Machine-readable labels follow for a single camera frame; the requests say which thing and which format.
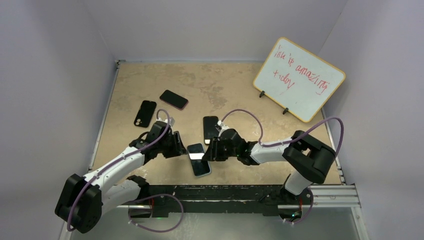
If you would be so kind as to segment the black phone silver frame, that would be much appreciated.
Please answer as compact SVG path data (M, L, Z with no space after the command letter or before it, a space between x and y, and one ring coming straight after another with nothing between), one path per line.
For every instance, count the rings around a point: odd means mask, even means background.
M203 140L205 145L209 145L212 138L219 136L219 130L216 128L219 118L217 116L203 117Z

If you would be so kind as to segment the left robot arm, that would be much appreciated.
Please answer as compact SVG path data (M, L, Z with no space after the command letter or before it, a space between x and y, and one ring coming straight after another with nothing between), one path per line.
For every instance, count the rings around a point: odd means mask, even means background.
M124 203L147 203L152 209L156 198L165 198L168 194L152 195L143 177L129 174L159 154L166 159L187 154L180 133L161 119L104 166L84 176L71 175L64 184L54 213L66 222L69 232L77 230L84 234L105 213Z

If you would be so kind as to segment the small black phone case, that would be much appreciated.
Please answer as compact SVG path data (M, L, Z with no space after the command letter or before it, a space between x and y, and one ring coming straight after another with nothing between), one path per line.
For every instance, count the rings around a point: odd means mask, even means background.
M155 101L144 100L140 105L133 124L136 127L147 128L151 123L156 107L157 103Z

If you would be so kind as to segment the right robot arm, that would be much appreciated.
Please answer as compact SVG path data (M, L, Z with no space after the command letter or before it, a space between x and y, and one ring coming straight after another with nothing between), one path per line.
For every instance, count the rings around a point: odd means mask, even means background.
M336 151L305 131L297 130L292 137L261 145L258 141L246 141L232 128L223 130L210 140L202 161L224 162L237 158L246 166L258 166L268 162L288 162L294 172L283 184L280 196L288 204L300 198L311 184L323 184L335 161Z

